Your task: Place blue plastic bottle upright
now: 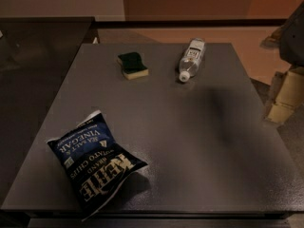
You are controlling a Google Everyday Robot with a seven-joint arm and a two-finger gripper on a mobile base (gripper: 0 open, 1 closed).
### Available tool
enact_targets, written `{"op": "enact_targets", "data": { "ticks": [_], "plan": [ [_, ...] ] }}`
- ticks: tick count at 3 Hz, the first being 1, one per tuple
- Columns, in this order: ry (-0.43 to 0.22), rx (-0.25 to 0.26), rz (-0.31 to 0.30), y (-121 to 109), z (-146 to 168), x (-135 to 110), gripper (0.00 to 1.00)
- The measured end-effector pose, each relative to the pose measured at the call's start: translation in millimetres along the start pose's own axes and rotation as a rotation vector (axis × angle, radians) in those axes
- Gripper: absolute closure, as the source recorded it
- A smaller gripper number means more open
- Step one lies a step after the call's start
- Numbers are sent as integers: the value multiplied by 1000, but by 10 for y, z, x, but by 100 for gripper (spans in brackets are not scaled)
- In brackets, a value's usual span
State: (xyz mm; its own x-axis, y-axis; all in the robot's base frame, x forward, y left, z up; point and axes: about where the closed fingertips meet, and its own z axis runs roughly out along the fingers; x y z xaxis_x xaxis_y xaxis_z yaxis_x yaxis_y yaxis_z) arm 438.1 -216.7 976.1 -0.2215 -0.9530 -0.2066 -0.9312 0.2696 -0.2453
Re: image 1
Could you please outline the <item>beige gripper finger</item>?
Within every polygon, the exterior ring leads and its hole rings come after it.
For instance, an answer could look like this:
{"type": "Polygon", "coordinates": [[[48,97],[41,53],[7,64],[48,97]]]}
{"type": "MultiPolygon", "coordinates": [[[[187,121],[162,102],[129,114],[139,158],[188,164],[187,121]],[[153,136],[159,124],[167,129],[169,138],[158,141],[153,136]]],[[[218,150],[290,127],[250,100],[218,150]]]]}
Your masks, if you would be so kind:
{"type": "Polygon", "coordinates": [[[284,124],[304,103],[304,67],[291,66],[286,72],[276,72],[273,77],[264,119],[284,124]]]}

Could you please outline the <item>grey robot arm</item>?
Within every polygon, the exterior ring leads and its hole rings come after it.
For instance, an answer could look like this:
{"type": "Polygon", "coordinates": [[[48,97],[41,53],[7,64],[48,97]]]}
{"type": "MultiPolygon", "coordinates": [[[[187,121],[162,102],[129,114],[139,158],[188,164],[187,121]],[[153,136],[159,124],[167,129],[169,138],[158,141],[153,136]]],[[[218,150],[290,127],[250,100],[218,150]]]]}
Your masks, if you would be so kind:
{"type": "Polygon", "coordinates": [[[280,59],[291,65],[275,73],[265,105],[264,119],[284,124],[304,102],[304,2],[261,45],[277,48],[280,59]]]}

